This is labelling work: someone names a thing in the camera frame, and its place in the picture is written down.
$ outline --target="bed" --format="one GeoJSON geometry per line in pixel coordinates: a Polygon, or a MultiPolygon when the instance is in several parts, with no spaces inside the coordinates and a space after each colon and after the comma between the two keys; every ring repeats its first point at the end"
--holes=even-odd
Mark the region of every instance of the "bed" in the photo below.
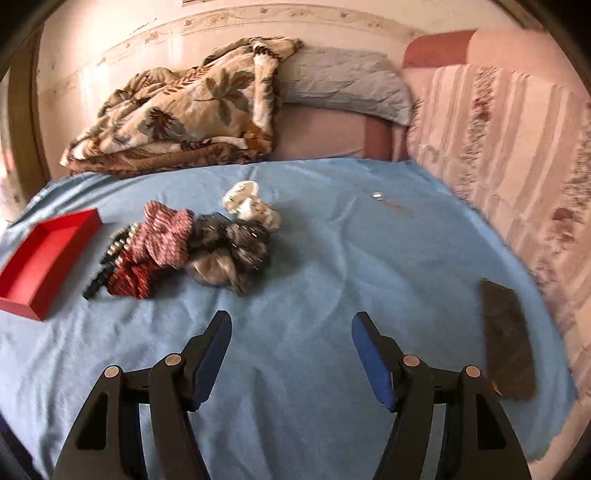
{"type": "MultiPolygon", "coordinates": [[[[352,316],[366,310],[383,334],[431,366],[484,368],[481,277],[514,288],[528,323],[538,391],[531,401],[502,403],[529,461],[543,456],[575,402],[560,332],[533,278],[478,213],[416,163],[346,157],[129,180],[80,174],[35,197],[3,237],[2,262],[37,222],[91,207],[105,226],[48,318],[0,312],[0,410],[45,477],[106,366],[153,365],[220,309],[232,316],[232,341],[209,401],[191,415],[212,478],[371,478],[393,419],[356,356],[352,316]],[[179,274],[152,300],[105,291],[82,298],[108,235],[141,220],[146,201],[209,213],[244,179],[259,183],[284,220],[256,292],[240,298],[179,274]],[[375,191],[406,210],[377,202],[375,191]]],[[[442,414],[435,412],[423,478],[437,467],[442,414]]],[[[148,471],[158,478],[145,410],[142,435],[148,471]]]]}

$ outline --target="red box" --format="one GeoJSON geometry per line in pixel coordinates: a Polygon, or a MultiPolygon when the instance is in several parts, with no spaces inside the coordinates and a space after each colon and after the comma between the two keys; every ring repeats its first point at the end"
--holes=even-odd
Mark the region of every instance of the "red box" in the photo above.
{"type": "Polygon", "coordinates": [[[0,273],[0,309],[43,320],[78,255],[102,224],[96,209],[37,224],[0,273]]]}

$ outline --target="brown blanket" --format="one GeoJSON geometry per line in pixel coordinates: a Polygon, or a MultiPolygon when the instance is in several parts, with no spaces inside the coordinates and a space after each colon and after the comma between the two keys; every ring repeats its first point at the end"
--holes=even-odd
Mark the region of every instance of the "brown blanket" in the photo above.
{"type": "Polygon", "coordinates": [[[65,150],[72,173],[129,177],[177,168],[247,163],[271,152],[279,63],[301,41],[242,38],[183,72],[135,75],[65,150]]]}

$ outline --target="blanket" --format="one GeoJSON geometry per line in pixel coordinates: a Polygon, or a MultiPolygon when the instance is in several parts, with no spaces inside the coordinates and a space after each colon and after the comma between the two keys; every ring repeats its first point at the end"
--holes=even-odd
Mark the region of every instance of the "blanket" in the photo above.
{"type": "Polygon", "coordinates": [[[183,72],[139,73],[111,94],[60,163],[72,173],[128,177],[254,161],[271,151],[275,71],[301,45],[296,38],[242,38],[183,72]]]}

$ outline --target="wall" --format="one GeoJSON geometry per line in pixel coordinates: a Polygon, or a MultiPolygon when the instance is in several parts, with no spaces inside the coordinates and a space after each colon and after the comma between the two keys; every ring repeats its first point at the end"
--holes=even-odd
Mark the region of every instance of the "wall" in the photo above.
{"type": "Polygon", "coordinates": [[[136,72],[183,69],[239,37],[289,35],[307,44],[367,48],[400,61],[416,36],[516,28],[490,0],[69,0],[46,23],[38,64],[41,135],[52,177],[67,144],[136,72]]]}

